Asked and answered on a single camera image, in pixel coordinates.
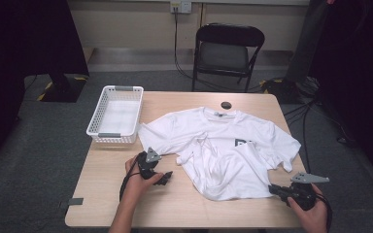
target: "white t-shirt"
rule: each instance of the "white t-shirt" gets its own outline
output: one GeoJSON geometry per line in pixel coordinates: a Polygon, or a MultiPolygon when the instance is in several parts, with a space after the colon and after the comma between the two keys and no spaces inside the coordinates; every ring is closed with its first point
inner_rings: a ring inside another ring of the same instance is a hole
{"type": "Polygon", "coordinates": [[[240,111],[196,108],[142,124],[144,150],[176,153],[196,189],[210,200],[268,197],[267,170],[292,170],[300,144],[271,121],[240,111]]]}

